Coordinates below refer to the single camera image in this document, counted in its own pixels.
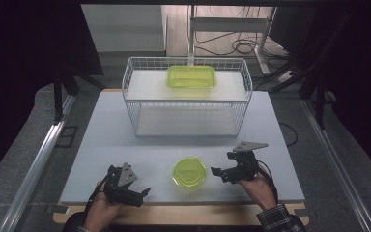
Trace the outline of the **aluminium rail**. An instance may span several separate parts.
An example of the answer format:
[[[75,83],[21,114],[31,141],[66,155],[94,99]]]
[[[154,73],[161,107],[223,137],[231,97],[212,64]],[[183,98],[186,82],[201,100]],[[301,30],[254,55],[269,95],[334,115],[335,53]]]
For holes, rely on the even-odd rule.
[[[43,174],[43,170],[50,158],[56,141],[69,117],[74,101],[75,97],[67,96],[65,101],[61,104],[60,121],[54,123],[50,127],[40,150],[37,152],[34,161],[14,197],[12,204],[1,221],[0,232],[14,232],[16,229],[32,193]]]
[[[312,103],[308,100],[300,100],[300,104],[310,122],[312,129],[321,144],[324,153],[331,165],[335,176],[343,189],[343,192],[357,218],[357,221],[364,232],[371,232],[371,214],[362,199],[357,188],[350,179],[348,172],[346,171],[342,161],[338,157],[336,150],[334,149],[327,133],[318,124],[315,119],[315,111],[312,107]]]

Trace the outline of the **person's right hand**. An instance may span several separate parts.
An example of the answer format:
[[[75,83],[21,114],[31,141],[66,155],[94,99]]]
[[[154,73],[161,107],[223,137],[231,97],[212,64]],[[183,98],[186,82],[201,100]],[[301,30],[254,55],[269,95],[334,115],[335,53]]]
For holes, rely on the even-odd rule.
[[[263,211],[277,206],[271,186],[261,173],[258,173],[253,180],[241,180],[239,184],[243,187],[249,198],[258,204]]]

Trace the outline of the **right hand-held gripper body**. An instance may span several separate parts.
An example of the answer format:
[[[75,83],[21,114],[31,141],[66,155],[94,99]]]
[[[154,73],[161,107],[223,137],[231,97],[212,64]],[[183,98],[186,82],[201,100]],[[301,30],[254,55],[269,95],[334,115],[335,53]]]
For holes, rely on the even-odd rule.
[[[267,143],[246,142],[241,141],[232,152],[238,153],[237,163],[235,167],[227,169],[225,172],[229,175],[229,180],[235,184],[240,180],[253,180],[256,173],[259,171],[258,160],[255,157],[254,150],[268,147]]]

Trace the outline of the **rectangular green plastic container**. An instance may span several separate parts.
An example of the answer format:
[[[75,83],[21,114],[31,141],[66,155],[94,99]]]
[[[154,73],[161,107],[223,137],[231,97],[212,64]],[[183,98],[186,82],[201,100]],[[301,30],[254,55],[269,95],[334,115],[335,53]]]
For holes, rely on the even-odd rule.
[[[216,73],[211,66],[171,66],[166,72],[166,86],[173,89],[211,89]]]

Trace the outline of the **black metal stand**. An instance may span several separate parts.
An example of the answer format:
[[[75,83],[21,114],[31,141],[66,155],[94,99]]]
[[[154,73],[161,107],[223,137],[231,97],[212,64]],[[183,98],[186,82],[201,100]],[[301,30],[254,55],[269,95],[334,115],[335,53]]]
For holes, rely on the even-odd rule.
[[[98,80],[94,79],[89,74],[79,71],[75,67],[65,67],[62,69],[58,69],[54,74],[53,80],[55,125],[60,123],[64,116],[62,90],[65,89],[66,92],[71,96],[75,96],[79,93],[79,87],[75,80],[76,76],[90,83],[91,85],[97,87],[100,90],[104,90],[106,88],[104,84],[100,83]]]
[[[270,94],[277,93],[288,86],[305,79],[299,90],[301,99],[309,99],[313,93],[316,93],[316,110],[314,118],[317,125],[323,130],[324,126],[324,105],[325,105],[325,91],[326,91],[326,74],[324,65],[327,62],[328,56],[340,37],[340,34],[349,22],[352,14],[350,12],[343,12],[341,16],[335,21],[333,28],[328,33],[327,41],[321,48],[315,61],[304,71],[295,74],[293,77],[269,89]]]

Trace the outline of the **white wire shelf rack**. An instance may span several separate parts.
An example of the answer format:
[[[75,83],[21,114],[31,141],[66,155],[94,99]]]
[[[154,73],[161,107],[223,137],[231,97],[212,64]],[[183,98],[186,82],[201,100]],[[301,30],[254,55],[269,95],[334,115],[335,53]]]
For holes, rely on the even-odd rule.
[[[252,96],[242,58],[131,57],[123,77],[123,98],[138,136],[236,136]],[[171,66],[211,66],[216,86],[166,86]]]

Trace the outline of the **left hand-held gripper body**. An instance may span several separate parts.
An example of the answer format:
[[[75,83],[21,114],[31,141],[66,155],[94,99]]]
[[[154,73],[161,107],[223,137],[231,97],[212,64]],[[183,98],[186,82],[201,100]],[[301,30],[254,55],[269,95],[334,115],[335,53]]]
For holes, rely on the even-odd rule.
[[[144,197],[135,197],[128,187],[137,179],[135,173],[131,170],[131,166],[126,162],[121,167],[117,168],[117,180],[113,185],[106,183],[103,192],[111,204],[125,204],[130,206],[140,207],[143,204]]]

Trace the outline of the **round green plastic container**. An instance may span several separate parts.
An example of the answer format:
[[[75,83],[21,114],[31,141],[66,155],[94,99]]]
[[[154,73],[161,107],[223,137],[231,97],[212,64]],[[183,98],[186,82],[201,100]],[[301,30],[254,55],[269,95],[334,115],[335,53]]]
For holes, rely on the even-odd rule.
[[[207,168],[197,157],[179,160],[172,169],[172,179],[183,189],[199,188],[206,180]]]

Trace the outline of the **white cabinet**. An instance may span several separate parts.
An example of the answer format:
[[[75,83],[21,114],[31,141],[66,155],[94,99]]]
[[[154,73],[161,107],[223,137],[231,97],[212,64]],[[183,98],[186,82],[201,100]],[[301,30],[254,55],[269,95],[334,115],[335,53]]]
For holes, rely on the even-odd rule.
[[[82,4],[97,52],[163,52],[165,8],[161,5]]]

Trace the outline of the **person's left hand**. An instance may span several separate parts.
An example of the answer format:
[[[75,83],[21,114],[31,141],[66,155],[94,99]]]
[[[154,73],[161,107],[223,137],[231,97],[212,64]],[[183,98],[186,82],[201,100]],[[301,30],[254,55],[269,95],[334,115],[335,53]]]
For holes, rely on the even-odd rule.
[[[90,232],[100,232],[117,218],[121,208],[121,204],[110,204],[101,191],[94,198],[83,227]]]

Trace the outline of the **white metal desk frame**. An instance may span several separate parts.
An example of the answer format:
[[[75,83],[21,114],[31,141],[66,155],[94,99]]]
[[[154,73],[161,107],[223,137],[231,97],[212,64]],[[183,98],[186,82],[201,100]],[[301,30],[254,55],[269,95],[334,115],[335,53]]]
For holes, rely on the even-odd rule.
[[[196,32],[243,32],[243,33],[260,33],[261,39],[254,46],[254,52],[263,75],[270,75],[269,66],[267,65],[264,48],[276,7],[271,7],[266,18],[249,18],[249,17],[198,17],[195,13],[196,6],[190,6],[188,20],[188,54],[189,64],[193,65],[194,58],[194,35]]]

